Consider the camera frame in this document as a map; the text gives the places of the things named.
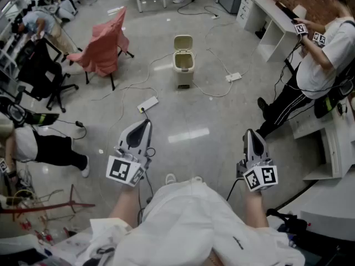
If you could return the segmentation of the pink cloth-covered chair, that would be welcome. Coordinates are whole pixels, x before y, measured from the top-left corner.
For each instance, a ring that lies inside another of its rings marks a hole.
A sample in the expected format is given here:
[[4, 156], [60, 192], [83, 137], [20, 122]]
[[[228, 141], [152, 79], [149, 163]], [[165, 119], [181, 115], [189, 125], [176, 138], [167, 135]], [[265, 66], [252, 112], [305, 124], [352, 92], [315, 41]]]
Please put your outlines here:
[[129, 40], [122, 30], [125, 14], [126, 7], [122, 7], [112, 20], [95, 25], [92, 38], [85, 49], [67, 56], [68, 60], [83, 68], [87, 84], [87, 74], [96, 73], [101, 77], [109, 76], [112, 89], [115, 90], [113, 72], [118, 69], [119, 56], [125, 53], [134, 58], [134, 54], [128, 51]]

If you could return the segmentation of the person's left forearm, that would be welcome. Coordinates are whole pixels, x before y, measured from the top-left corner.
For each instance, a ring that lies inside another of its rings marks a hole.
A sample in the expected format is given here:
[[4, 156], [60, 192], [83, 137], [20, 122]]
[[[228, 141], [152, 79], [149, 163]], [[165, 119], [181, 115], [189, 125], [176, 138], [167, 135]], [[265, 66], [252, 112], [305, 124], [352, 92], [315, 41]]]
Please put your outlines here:
[[138, 225], [139, 185], [130, 187], [123, 185], [117, 203], [109, 218], [120, 218], [132, 228]]

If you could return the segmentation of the white low cabinet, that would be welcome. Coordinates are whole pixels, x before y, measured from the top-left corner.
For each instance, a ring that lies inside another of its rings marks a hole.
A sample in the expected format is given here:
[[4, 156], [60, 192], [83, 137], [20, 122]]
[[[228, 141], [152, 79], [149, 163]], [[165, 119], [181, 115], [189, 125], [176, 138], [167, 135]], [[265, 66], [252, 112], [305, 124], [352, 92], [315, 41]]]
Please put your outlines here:
[[355, 111], [348, 98], [339, 106], [342, 111], [334, 108], [320, 119], [309, 108], [289, 120], [295, 139], [317, 131], [321, 134], [325, 163], [304, 177], [305, 181], [342, 178], [355, 167]]

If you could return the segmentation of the person's right forearm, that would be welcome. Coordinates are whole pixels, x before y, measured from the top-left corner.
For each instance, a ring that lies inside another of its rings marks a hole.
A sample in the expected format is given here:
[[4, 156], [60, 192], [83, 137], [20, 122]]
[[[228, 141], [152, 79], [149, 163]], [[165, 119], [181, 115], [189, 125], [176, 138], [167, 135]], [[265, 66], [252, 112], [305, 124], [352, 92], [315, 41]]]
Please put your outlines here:
[[263, 208], [262, 193], [260, 191], [245, 193], [246, 224], [253, 228], [269, 227], [266, 212]]

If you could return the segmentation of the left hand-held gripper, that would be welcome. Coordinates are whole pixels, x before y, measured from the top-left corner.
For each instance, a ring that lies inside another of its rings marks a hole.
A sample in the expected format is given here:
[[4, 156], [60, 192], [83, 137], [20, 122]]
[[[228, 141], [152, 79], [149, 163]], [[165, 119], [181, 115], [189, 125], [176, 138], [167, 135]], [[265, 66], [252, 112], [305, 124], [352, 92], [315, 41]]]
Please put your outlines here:
[[151, 133], [152, 123], [148, 119], [126, 128], [114, 147], [116, 155], [109, 156], [106, 178], [135, 187], [151, 163], [147, 153]]

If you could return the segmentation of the white desk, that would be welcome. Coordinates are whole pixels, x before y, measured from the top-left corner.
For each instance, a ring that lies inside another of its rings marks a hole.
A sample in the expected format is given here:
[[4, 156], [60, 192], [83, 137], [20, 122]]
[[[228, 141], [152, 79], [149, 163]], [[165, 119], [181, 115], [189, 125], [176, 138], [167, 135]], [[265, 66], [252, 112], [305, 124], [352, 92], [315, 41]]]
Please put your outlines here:
[[274, 0], [241, 0], [236, 21], [253, 34], [266, 29], [257, 46], [266, 62], [284, 61], [297, 43], [291, 19]]

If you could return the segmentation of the cream plastic bin body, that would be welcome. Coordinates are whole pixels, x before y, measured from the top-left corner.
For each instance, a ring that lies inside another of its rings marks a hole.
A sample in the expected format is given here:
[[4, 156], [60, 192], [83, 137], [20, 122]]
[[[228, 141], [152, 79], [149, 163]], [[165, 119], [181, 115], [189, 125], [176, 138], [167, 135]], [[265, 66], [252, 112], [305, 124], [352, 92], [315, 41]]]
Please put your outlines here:
[[173, 55], [173, 72], [177, 89], [192, 87], [195, 71], [195, 57], [191, 51], [180, 50]]

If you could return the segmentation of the person's white shirt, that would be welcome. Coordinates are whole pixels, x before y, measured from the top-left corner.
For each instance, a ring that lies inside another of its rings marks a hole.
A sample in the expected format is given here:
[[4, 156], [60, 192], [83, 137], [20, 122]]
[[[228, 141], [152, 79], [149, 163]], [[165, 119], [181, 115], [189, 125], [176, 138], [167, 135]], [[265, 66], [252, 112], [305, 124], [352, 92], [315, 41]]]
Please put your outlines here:
[[253, 228], [204, 181], [164, 185], [132, 228], [120, 218], [92, 222], [75, 266], [304, 266], [288, 236]]

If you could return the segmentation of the red metal rack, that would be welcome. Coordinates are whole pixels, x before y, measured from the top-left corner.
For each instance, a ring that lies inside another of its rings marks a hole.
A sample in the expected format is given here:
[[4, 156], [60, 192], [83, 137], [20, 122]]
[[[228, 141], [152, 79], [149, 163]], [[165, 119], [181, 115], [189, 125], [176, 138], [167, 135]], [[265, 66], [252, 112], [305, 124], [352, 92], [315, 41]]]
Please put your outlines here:
[[74, 185], [61, 198], [63, 189], [44, 196], [20, 190], [13, 195], [0, 193], [0, 239], [34, 235], [41, 242], [54, 245], [78, 231], [72, 225], [83, 211], [96, 206], [83, 201]]

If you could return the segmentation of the black office chair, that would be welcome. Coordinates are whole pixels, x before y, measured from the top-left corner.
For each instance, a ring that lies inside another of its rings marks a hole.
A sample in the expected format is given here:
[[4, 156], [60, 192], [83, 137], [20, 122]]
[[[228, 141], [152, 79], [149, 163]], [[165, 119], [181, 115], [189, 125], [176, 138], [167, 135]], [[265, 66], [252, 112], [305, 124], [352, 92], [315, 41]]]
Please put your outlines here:
[[76, 84], [65, 85], [66, 78], [70, 78], [70, 74], [63, 73], [62, 66], [51, 59], [44, 39], [36, 42], [33, 52], [25, 57], [18, 73], [19, 81], [32, 86], [31, 91], [23, 90], [25, 94], [37, 101], [48, 99], [46, 106], [48, 110], [52, 110], [53, 101], [57, 100], [63, 113], [66, 109], [62, 104], [61, 92], [71, 88], [79, 89]]

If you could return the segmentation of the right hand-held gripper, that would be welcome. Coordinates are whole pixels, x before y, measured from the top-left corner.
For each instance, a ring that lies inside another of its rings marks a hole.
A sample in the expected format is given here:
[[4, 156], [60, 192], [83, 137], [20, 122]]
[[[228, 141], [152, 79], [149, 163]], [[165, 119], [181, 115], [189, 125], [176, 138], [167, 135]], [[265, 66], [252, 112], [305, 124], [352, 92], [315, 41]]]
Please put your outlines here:
[[244, 154], [246, 158], [265, 158], [255, 162], [241, 160], [236, 165], [237, 179], [246, 182], [250, 192], [262, 191], [278, 184], [277, 166], [268, 157], [268, 148], [264, 138], [252, 129], [244, 136]]

